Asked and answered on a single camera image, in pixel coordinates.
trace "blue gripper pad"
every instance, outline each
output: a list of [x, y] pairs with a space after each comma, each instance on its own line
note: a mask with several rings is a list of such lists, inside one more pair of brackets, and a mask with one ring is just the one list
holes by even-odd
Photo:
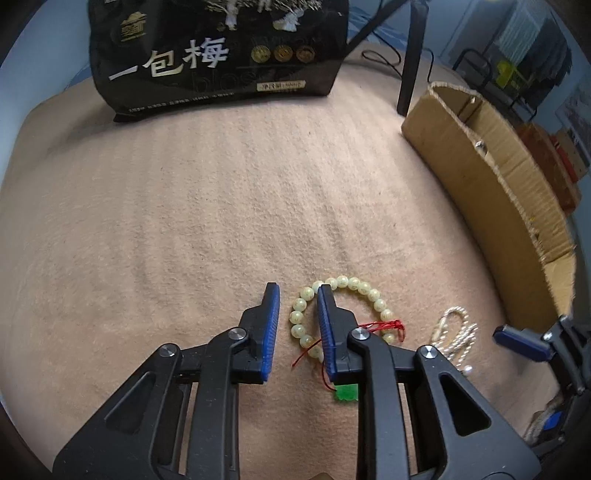
[[335, 385], [358, 383], [363, 359], [348, 346], [349, 332], [357, 328], [357, 320], [353, 312], [337, 307], [330, 285], [321, 285], [318, 289], [318, 324], [324, 366], [330, 381]]
[[262, 302], [244, 310], [239, 326], [248, 332], [248, 348], [234, 355], [232, 370], [242, 383], [262, 384], [269, 378], [279, 321], [279, 285], [268, 283]]
[[265, 335], [262, 340], [262, 368], [261, 377], [266, 382], [273, 366], [273, 353], [275, 352], [275, 337], [277, 336], [277, 323], [279, 322], [279, 285], [268, 283], [261, 306], [267, 315]]
[[320, 336], [322, 337], [322, 350], [324, 352], [324, 367], [330, 381], [335, 380], [336, 375], [336, 345], [330, 326], [329, 309], [326, 303], [325, 289], [328, 289], [332, 297], [330, 286], [321, 285], [318, 289], [318, 325], [320, 326]]
[[529, 330], [521, 331], [509, 325], [503, 325], [495, 330], [492, 337], [497, 345], [504, 346], [534, 362], [548, 362], [554, 354], [549, 343]]

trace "bed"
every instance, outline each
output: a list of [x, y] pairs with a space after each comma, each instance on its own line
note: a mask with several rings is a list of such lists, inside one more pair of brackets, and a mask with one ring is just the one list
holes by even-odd
[[[313, 359], [291, 368], [291, 302], [314, 280], [380, 289], [410, 349], [448, 307], [467, 309], [479, 324], [470, 379], [519, 432], [554, 396], [546, 365], [492, 342], [505, 317], [483, 256], [402, 137], [400, 84], [360, 58], [367, 46], [327, 98], [118, 125], [86, 79], [29, 114], [0, 191], [0, 388], [47, 466], [158, 345], [207, 343], [268, 281], [281, 287], [280, 328], [269, 383], [241, 392], [244, 480], [355, 477], [356, 404], [335, 402]], [[463, 84], [437, 64], [431, 79]], [[336, 300], [373, 318], [355, 296]], [[304, 324], [317, 334], [313, 309]]]

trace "cardboard box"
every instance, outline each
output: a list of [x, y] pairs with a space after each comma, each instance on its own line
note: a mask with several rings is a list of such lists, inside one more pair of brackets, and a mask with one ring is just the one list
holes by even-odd
[[551, 136], [552, 142], [556, 150], [564, 151], [568, 162], [574, 173], [574, 182], [579, 181], [587, 173], [588, 167], [585, 164], [583, 157], [579, 154], [577, 146], [574, 144], [573, 139], [569, 135], [566, 129], [558, 130], [554, 135]]
[[402, 133], [466, 219], [509, 323], [544, 332], [569, 314], [575, 257], [566, 218], [499, 112], [476, 92], [432, 83]]
[[525, 124], [517, 129], [519, 138], [530, 151], [544, 173], [565, 215], [570, 215], [581, 201], [581, 192], [554, 148], [548, 132], [536, 124]]

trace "red string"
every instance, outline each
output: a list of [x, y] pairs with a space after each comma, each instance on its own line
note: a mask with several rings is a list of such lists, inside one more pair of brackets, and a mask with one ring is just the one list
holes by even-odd
[[[398, 340], [401, 343], [406, 338], [406, 328], [404, 327], [404, 324], [402, 323], [402, 321], [400, 319], [391, 320], [389, 322], [369, 322], [369, 323], [362, 323], [359, 326], [360, 327], [363, 327], [363, 328], [367, 328], [372, 333], [377, 332], [379, 330], [393, 330], [393, 329], [396, 329], [396, 330], [398, 330]], [[301, 353], [301, 355], [298, 358], [296, 358], [295, 361], [291, 364], [291, 367], [294, 368], [297, 365], [297, 363], [302, 358], [305, 357], [305, 355], [308, 353], [308, 351], [311, 350], [312, 348], [314, 348], [316, 345], [318, 345], [321, 341], [322, 341], [322, 338], [319, 338], [314, 343], [312, 343], [312, 345], [310, 345], [308, 348], [304, 349], [304, 351]], [[322, 363], [322, 365], [323, 365], [323, 367], [322, 367], [322, 380], [324, 381], [324, 384], [326, 385], [326, 380], [324, 378], [324, 362]]]
[[329, 385], [329, 383], [326, 381], [326, 376], [324, 375], [324, 362], [322, 362], [322, 371], [321, 371], [320, 375], [322, 376], [322, 381], [324, 382], [324, 386], [326, 388], [328, 388], [331, 392], [336, 392], [336, 388], [331, 387]]

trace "yellow object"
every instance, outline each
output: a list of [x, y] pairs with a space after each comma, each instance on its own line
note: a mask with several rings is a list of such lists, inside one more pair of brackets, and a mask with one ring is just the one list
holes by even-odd
[[496, 64], [496, 69], [499, 71], [499, 76], [496, 78], [496, 84], [501, 87], [505, 88], [513, 74], [517, 71], [515, 66], [507, 60], [501, 60], [499, 63]]

